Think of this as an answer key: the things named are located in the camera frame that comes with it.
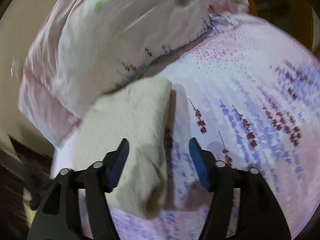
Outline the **cream cable-knit cardigan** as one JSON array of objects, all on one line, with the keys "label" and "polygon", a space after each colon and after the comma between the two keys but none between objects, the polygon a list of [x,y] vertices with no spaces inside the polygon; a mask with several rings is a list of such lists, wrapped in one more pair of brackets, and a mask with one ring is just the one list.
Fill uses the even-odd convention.
[{"label": "cream cable-knit cardigan", "polygon": [[82,122],[74,167],[82,170],[129,142],[129,155],[107,203],[142,219],[156,217],[167,198],[164,130],[172,84],[163,77],[141,79],[100,97]]}]

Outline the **pink floral pillow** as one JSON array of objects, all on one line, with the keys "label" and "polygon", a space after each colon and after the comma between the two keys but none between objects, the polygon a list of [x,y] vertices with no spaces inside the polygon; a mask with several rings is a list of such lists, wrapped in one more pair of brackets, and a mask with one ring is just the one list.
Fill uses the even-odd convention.
[{"label": "pink floral pillow", "polygon": [[18,95],[24,117],[55,147],[61,147],[81,123],[83,113],[69,108],[61,79],[47,64],[25,61]]}]

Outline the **lavender print bed sheet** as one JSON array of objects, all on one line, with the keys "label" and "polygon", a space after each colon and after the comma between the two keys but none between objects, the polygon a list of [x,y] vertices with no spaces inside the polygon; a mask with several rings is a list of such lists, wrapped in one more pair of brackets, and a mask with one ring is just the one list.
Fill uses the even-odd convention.
[{"label": "lavender print bed sheet", "polygon": [[196,239],[211,194],[187,151],[201,146],[234,168],[260,168],[297,237],[319,219],[319,61],[279,29],[232,15],[180,58],[148,68],[176,92],[168,156],[174,207],[147,221],[113,210],[121,239]]}]

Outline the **white floral duvet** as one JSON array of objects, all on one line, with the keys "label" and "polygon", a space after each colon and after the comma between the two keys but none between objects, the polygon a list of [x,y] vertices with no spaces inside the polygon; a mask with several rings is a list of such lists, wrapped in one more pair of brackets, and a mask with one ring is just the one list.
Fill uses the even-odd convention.
[{"label": "white floral duvet", "polygon": [[204,0],[57,0],[31,45],[31,74],[73,112],[207,31]]}]

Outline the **wooden bed frame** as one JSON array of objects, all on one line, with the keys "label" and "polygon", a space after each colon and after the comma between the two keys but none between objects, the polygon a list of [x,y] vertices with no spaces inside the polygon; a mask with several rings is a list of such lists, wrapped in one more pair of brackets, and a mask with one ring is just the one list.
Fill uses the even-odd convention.
[{"label": "wooden bed frame", "polygon": [[287,32],[319,58],[319,0],[248,0],[249,13]]}]

